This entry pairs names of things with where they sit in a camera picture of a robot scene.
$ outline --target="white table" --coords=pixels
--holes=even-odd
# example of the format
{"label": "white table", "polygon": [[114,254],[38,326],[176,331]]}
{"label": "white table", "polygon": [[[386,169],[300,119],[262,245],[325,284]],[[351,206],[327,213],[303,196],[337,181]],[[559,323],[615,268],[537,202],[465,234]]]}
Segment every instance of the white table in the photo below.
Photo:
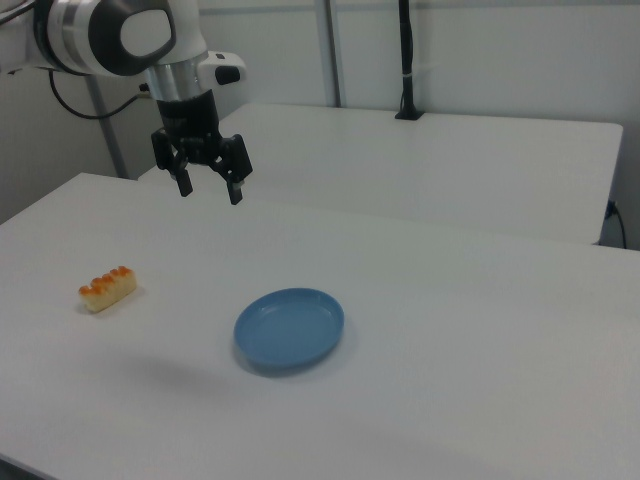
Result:
{"label": "white table", "polygon": [[[59,480],[635,479],[640,257],[82,175],[0,226],[0,452]],[[77,288],[141,288],[98,316]],[[343,305],[262,377],[235,319]]]}
{"label": "white table", "polygon": [[[282,105],[245,105],[221,131],[247,143],[247,199],[583,244],[600,239],[622,135],[599,123],[403,122],[393,112]],[[225,192],[208,167],[189,171],[196,189]],[[157,168],[140,181],[172,182]]]}

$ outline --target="blue plate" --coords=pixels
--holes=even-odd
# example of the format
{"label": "blue plate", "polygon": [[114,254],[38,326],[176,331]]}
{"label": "blue plate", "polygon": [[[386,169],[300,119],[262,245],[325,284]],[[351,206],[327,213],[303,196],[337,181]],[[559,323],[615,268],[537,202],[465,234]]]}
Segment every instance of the blue plate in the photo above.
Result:
{"label": "blue plate", "polygon": [[298,367],[319,360],[342,336],[344,312],[318,290],[292,288],[256,300],[236,322],[234,338],[254,364]]}

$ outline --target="food item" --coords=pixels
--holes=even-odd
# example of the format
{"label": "food item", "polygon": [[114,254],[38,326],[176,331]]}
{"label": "food item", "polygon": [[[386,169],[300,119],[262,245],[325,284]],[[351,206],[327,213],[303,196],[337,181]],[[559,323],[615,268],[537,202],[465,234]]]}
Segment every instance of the food item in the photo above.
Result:
{"label": "food item", "polygon": [[138,287],[136,274],[127,267],[118,267],[100,278],[94,278],[91,286],[79,290],[87,310],[98,313],[119,302]]}

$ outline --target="black cable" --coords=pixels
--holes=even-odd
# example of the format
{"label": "black cable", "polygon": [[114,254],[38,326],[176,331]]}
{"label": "black cable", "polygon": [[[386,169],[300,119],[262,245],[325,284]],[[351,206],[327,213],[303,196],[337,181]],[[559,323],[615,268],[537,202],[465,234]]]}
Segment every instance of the black cable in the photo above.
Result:
{"label": "black cable", "polygon": [[113,112],[105,113],[104,115],[85,115],[84,113],[80,113],[77,110],[74,110],[73,108],[71,108],[62,99],[62,97],[60,96],[60,93],[58,92],[58,89],[56,88],[56,82],[53,78],[53,70],[49,70],[49,84],[51,85],[51,91],[53,92],[53,95],[56,97],[56,100],[58,100],[60,105],[62,105],[65,108],[65,110],[68,111],[69,113],[72,113],[76,117],[84,118],[85,120],[104,120],[106,118],[113,117],[114,115],[120,113],[125,108],[127,108],[133,102],[135,102],[138,98],[140,98],[139,95],[135,95],[134,97],[131,97],[129,100],[124,102],[120,107],[116,108]]}
{"label": "black cable", "polygon": [[627,232],[624,229],[624,222],[622,221],[622,215],[620,215],[620,210],[618,210],[618,207],[614,207],[615,208],[615,214],[618,217],[618,221],[620,222],[620,230],[622,231],[622,247],[626,250],[627,249]]}
{"label": "black cable", "polygon": [[22,7],[16,8],[13,12],[11,12],[6,17],[0,18],[0,27],[5,23],[9,23],[11,20],[18,18],[23,13],[26,13],[29,10],[31,10],[33,8],[33,4],[34,2],[29,2],[26,5],[23,5]]}

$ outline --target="cable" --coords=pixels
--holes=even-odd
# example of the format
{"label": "cable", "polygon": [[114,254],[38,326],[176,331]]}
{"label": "cable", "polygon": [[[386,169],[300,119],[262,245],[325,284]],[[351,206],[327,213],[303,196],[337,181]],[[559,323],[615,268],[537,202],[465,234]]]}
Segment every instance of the cable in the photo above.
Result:
{"label": "cable", "polygon": [[622,215],[620,215],[620,210],[618,207],[615,207],[615,214],[618,216],[618,221],[620,222],[620,230],[622,231],[622,247],[627,249],[627,232],[624,229],[624,222],[622,221]]}
{"label": "cable", "polygon": [[5,23],[9,23],[11,20],[18,18],[23,13],[26,13],[29,10],[31,10],[33,8],[33,4],[34,4],[33,1],[29,2],[26,5],[23,5],[22,7],[16,8],[13,12],[9,13],[6,17],[0,18],[0,27]]}
{"label": "cable", "polygon": [[62,99],[62,97],[60,96],[60,93],[58,92],[58,89],[56,88],[56,82],[53,78],[53,70],[49,70],[49,84],[51,85],[51,91],[53,92],[53,95],[56,97],[56,100],[58,100],[60,105],[62,105],[67,112],[72,113],[76,117],[84,118],[85,120],[104,120],[106,118],[113,117],[114,115],[120,113],[125,108],[127,108],[133,102],[138,100],[138,98],[140,98],[140,95],[135,95],[131,97],[129,100],[127,100],[126,102],[124,102],[120,107],[116,108],[113,112],[105,113],[104,115],[85,115],[84,113],[80,113],[77,110],[74,110],[73,108],[71,108]]}
{"label": "cable", "polygon": [[618,204],[613,200],[609,200],[607,202],[607,210],[604,214],[604,219],[608,220],[613,216],[618,217],[618,222],[620,223],[620,231],[622,232],[622,247],[627,250],[627,232],[624,228],[624,222],[622,221],[622,215],[620,214],[620,210],[618,210]]}

